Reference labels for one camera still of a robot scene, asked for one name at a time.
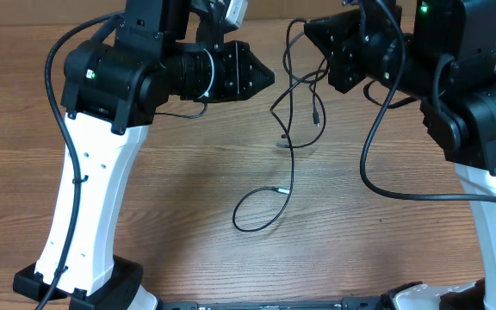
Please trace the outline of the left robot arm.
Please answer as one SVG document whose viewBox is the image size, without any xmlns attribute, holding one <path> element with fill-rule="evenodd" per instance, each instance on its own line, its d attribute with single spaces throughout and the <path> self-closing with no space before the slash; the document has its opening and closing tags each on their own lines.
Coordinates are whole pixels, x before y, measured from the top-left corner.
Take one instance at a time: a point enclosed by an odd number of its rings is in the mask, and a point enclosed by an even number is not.
<svg viewBox="0 0 496 310">
<path fill-rule="evenodd" d="M 243 41 L 225 41 L 245 0 L 127 0 L 90 21 L 96 32 L 66 57 L 61 96 L 47 90 L 65 141 L 53 223 L 40 258 L 13 289 L 43 308 L 153 310 L 143 267 L 114 251 L 127 180 L 159 107 L 245 101 L 274 73 Z"/>
</svg>

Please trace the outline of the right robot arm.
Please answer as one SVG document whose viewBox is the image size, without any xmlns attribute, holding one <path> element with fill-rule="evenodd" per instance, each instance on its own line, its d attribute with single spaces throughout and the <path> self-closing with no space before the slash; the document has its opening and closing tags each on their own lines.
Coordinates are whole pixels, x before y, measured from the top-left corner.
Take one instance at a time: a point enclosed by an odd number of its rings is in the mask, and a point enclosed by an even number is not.
<svg viewBox="0 0 496 310">
<path fill-rule="evenodd" d="M 419 101 L 427 133 L 451 162 L 463 191 L 428 202 L 468 202 L 484 276 L 431 286 L 410 282 L 342 308 L 496 309 L 496 1 L 424 0 L 414 30 L 401 31 L 394 1 L 350 1 L 343 13 L 307 22 L 305 34 L 347 93 L 365 78 Z"/>
</svg>

